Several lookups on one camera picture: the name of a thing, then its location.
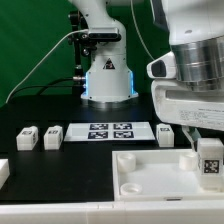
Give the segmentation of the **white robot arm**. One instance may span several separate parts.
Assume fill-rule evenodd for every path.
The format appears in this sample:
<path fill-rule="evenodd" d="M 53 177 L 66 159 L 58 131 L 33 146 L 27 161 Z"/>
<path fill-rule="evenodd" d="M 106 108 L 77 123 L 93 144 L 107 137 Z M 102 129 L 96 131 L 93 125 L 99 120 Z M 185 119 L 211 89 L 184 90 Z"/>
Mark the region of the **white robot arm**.
<path fill-rule="evenodd" d="M 81 99 L 105 108 L 138 97 L 126 62 L 126 29 L 109 5 L 142 0 L 68 0 L 81 11 L 94 46 Z M 156 115 L 182 128 L 224 131 L 224 0 L 150 0 L 154 21 L 169 31 L 171 51 L 147 65 Z"/>

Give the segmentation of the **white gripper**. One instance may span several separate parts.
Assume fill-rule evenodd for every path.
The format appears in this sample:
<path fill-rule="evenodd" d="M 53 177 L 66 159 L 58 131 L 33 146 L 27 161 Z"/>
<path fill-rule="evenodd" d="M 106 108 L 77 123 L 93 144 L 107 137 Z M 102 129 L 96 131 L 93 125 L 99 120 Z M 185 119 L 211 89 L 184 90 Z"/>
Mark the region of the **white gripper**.
<path fill-rule="evenodd" d="M 175 80 L 157 79 L 152 82 L 151 93 L 158 118 L 182 125 L 193 151 L 201 138 L 196 127 L 224 131 L 223 90 L 192 92 Z"/>

